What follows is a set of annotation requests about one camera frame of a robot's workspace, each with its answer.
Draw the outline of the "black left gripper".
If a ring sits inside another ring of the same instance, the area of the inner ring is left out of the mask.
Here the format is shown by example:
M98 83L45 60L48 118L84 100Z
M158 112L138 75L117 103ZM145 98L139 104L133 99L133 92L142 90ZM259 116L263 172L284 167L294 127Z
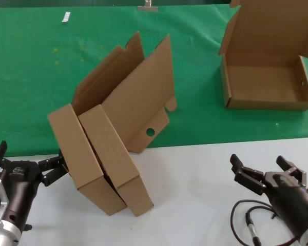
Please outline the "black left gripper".
M67 174L67 164L60 150L58 156L39 161L5 160L7 142L0 143L0 167L8 179L8 206L3 220L16 227L28 227L29 216L40 182L48 187Z

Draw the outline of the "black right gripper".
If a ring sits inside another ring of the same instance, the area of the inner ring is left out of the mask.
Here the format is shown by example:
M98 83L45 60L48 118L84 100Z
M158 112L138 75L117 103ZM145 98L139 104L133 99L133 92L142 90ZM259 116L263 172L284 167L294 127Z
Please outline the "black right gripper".
M305 171L281 155L277 157L276 163L284 172L267 172L265 175L245 167L236 154L231 155L230 163L235 175L234 181L258 195L264 192L279 218L294 236L301 236L308 229Z

